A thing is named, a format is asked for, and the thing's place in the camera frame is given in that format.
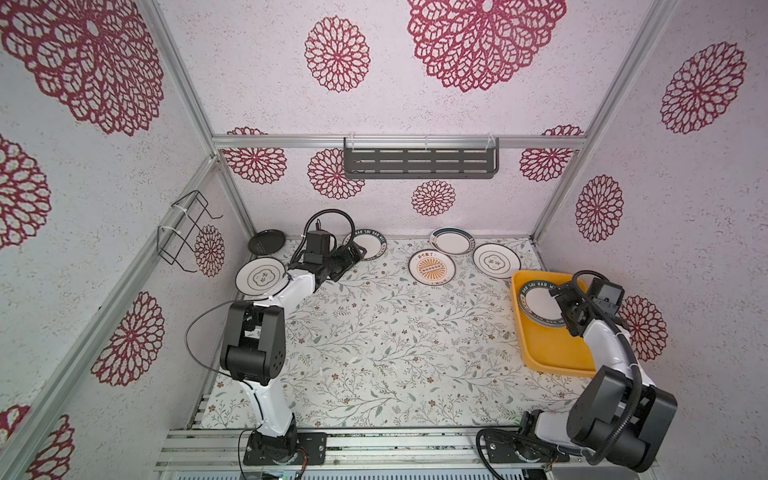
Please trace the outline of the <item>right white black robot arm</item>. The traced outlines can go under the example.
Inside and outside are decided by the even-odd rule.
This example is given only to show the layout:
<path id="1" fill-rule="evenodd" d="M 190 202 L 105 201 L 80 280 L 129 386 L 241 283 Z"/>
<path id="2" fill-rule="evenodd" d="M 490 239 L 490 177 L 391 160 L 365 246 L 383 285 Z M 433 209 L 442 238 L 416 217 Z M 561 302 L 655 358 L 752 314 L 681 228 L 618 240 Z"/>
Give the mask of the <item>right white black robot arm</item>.
<path id="1" fill-rule="evenodd" d="M 549 295 L 568 332 L 585 341 L 596 373 L 569 412 L 531 412 L 529 436 L 591 465 L 606 460 L 635 472 L 648 470 L 678 405 L 644 372 L 631 347 L 629 325 L 619 316 L 623 288 L 596 278 L 582 290 L 572 279 L 551 287 Z"/>

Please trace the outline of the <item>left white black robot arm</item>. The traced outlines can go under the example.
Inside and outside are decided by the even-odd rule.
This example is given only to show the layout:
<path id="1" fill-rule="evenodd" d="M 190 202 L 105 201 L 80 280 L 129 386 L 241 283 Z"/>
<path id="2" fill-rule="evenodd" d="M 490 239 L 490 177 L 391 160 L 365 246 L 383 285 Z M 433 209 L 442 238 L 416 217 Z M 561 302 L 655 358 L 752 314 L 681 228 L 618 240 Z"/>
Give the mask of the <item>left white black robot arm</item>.
<path id="1" fill-rule="evenodd" d="M 259 448 L 282 455 L 297 450 L 295 415 L 277 378 L 287 357 L 286 319 L 326 281 L 339 281 L 363 260 L 366 249 L 349 241 L 327 254 L 306 254 L 291 269 L 273 257 L 243 266 L 236 286 L 245 295 L 228 309 L 220 365 L 248 394 L 260 425 L 251 437 Z"/>

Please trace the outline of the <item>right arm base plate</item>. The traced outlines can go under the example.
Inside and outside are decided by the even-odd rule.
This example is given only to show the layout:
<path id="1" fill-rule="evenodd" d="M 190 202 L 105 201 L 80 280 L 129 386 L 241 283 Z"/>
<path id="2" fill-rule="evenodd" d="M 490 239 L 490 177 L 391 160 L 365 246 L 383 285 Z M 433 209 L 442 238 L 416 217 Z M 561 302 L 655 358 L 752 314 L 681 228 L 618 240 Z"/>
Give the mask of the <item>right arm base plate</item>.
<path id="1" fill-rule="evenodd" d="M 567 462 L 570 456 L 556 445 L 512 430 L 483 428 L 475 437 L 479 454 L 491 464 Z"/>

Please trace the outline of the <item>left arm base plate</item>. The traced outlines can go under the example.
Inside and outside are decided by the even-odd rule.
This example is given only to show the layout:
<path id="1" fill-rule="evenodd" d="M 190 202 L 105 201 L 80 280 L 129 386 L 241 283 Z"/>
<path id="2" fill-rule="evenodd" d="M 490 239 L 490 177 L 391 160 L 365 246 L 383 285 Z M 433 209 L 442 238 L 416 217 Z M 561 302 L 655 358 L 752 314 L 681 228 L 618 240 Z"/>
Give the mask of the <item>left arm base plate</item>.
<path id="1" fill-rule="evenodd" d="M 288 432 L 281 437 L 270 437 L 253 432 L 246 444 L 243 464 L 260 467 L 323 465 L 327 440 L 328 435 L 324 432 Z"/>

